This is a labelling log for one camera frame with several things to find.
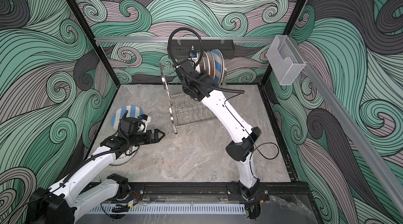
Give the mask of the white plate red characters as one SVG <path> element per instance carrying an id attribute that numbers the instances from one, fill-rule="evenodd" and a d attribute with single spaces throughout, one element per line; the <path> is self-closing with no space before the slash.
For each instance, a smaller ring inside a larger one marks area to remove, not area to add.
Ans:
<path id="1" fill-rule="evenodd" d="M 110 166 L 120 166 L 130 161 L 136 155 L 139 146 L 131 146 L 119 158 L 117 158 Z"/>

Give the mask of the white plate green clover outline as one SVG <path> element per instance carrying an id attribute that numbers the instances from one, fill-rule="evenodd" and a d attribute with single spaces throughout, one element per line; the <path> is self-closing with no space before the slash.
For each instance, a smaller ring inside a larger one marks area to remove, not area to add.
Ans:
<path id="1" fill-rule="evenodd" d="M 204 69 L 203 57 L 200 54 L 198 54 L 198 59 L 196 60 L 196 62 L 198 62 L 198 60 L 199 60 L 199 63 L 197 64 L 195 69 L 198 73 L 201 73 L 205 69 Z"/>

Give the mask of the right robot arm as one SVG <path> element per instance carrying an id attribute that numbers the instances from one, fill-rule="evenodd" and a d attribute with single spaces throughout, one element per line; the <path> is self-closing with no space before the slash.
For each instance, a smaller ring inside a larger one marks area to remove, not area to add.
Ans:
<path id="1" fill-rule="evenodd" d="M 253 152 L 261 130 L 248 124 L 224 95 L 244 91 L 219 87 L 207 72 L 196 70 L 196 63 L 189 59 L 174 63 L 174 69 L 184 93 L 209 108 L 230 134 L 232 141 L 226 146 L 226 152 L 237 162 L 240 193 L 245 200 L 253 200 L 260 183 L 255 176 Z"/>

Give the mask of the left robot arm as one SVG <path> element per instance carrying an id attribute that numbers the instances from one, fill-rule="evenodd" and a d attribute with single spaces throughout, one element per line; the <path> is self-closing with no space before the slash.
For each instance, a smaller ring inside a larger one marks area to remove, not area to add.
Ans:
<path id="1" fill-rule="evenodd" d="M 121 119 L 117 131 L 102 141 L 96 151 L 60 181 L 48 189 L 35 190 L 29 199 L 27 224 L 74 224 L 94 207 L 116 198 L 126 200 L 131 188 L 128 179 L 112 174 L 98 186 L 85 190 L 107 166 L 131 146 L 159 143 L 165 133 L 149 130 L 146 119 Z"/>

